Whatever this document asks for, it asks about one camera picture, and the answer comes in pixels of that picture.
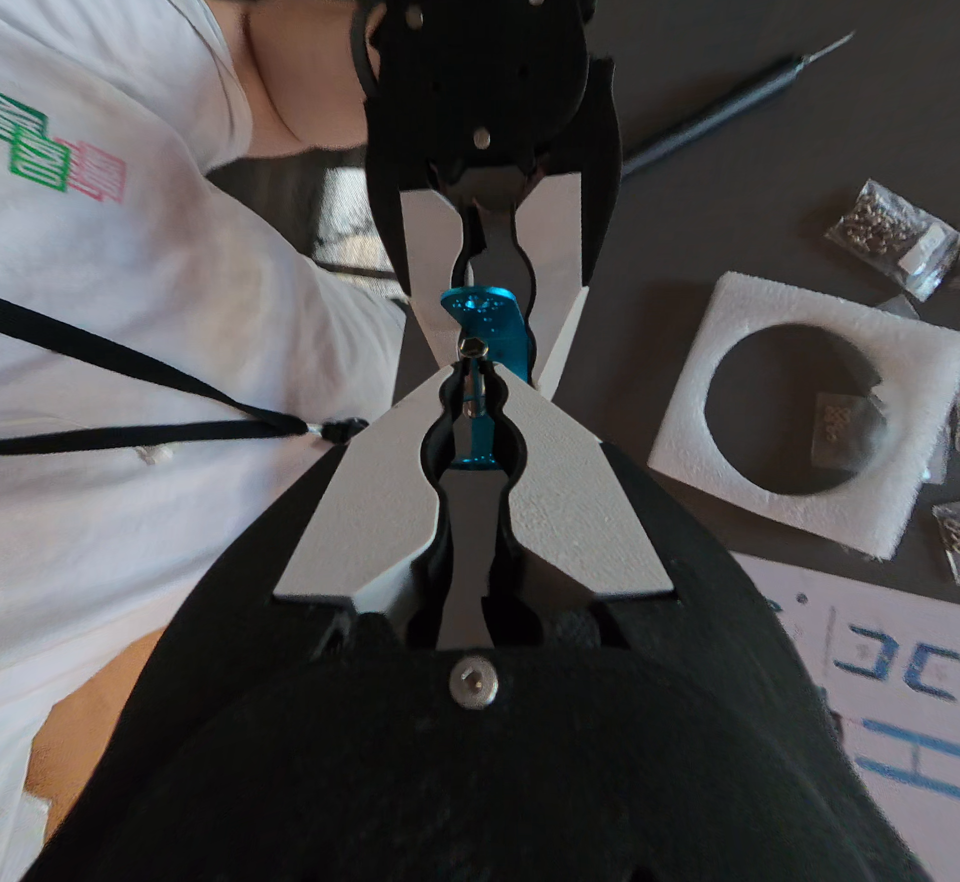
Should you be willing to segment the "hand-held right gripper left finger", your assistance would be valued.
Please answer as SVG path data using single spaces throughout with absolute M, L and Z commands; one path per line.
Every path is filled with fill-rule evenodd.
M 435 649 L 452 582 L 449 503 L 458 366 L 430 376 L 357 435 L 273 595 L 383 615 L 412 648 Z

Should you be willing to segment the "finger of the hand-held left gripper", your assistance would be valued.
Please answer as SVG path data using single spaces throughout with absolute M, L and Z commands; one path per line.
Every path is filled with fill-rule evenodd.
M 441 304 L 450 288 L 471 286 L 474 273 L 464 269 L 454 281 L 455 265 L 464 247 L 464 224 L 458 210 L 433 189 L 400 193 L 410 302 L 414 316 L 439 368 L 458 360 L 461 324 Z
M 520 205 L 516 237 L 533 290 L 527 324 L 535 342 L 531 379 L 553 399 L 590 292 L 583 279 L 582 176 L 544 177 Z

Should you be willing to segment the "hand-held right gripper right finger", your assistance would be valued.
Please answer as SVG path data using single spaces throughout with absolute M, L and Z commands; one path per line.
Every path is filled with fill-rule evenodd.
M 538 646 L 556 617 L 673 595 L 598 438 L 505 365 L 484 374 L 491 453 L 506 477 L 484 595 L 493 645 Z

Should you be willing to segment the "blue metal bracket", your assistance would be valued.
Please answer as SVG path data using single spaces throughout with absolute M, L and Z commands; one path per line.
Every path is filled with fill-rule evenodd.
M 479 356 L 463 344 L 477 342 L 486 347 L 484 360 L 500 363 L 513 375 L 528 381 L 531 372 L 531 341 L 516 296 L 495 286 L 462 286 L 447 290 L 440 298 L 441 307 L 460 324 L 458 351 L 470 358 L 470 369 L 463 381 L 462 414 L 470 431 L 470 450 L 458 456 L 454 468 L 462 470 L 494 470 L 495 422 L 486 407 L 486 388 L 479 368 Z

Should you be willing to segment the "person's left forearm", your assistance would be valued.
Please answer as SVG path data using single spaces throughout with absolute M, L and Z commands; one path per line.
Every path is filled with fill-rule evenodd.
M 352 0 L 260 0 L 248 51 L 282 139 L 276 154 L 352 150 L 368 141 L 366 93 L 354 59 L 363 11 Z

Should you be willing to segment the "dark grey desk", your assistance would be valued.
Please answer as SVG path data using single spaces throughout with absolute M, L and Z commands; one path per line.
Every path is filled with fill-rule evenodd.
M 870 178 L 958 226 L 958 0 L 598 0 L 629 148 L 768 62 L 854 38 L 786 93 L 627 181 L 557 402 L 646 463 L 726 271 L 874 305 L 825 232 Z

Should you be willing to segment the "black precision screwdriver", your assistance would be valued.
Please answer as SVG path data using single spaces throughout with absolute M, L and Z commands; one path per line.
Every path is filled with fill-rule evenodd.
M 717 131 L 726 123 L 769 102 L 795 84 L 810 64 L 847 44 L 856 33 L 849 32 L 811 53 L 781 56 L 701 108 L 649 135 L 625 156 L 620 180 L 630 179 L 636 173 Z

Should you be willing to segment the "person in white shirt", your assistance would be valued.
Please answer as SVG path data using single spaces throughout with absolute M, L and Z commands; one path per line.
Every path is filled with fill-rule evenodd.
M 373 421 L 402 311 L 208 179 L 308 151 L 270 151 L 256 2 L 1 0 L 2 299 L 248 405 Z M 327 448 L 2 457 L 2 880 L 72 807 L 186 597 Z

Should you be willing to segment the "group of clear screw bags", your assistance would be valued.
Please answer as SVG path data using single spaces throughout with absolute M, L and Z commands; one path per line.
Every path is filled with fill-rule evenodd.
M 958 230 L 867 180 L 826 235 L 898 289 L 879 305 L 825 311 L 827 359 L 842 371 L 814 397 L 810 443 L 817 478 L 841 487 L 823 532 L 888 559 L 920 487 L 946 480 L 958 333 L 918 312 L 958 258 Z

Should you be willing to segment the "printed instruction sheet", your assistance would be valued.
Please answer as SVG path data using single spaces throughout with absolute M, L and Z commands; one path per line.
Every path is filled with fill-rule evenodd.
M 838 719 L 845 752 L 934 880 L 959 879 L 959 609 L 736 554 Z

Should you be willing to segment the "white foam frame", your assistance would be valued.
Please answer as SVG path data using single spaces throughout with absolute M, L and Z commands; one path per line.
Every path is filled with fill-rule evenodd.
M 652 447 L 648 466 L 758 516 L 894 557 L 958 394 L 959 334 L 778 281 L 726 272 L 713 290 Z M 763 490 L 715 444 L 705 407 L 724 357 L 748 336 L 809 325 L 847 341 L 879 376 L 887 432 L 865 468 L 838 487 L 804 495 Z

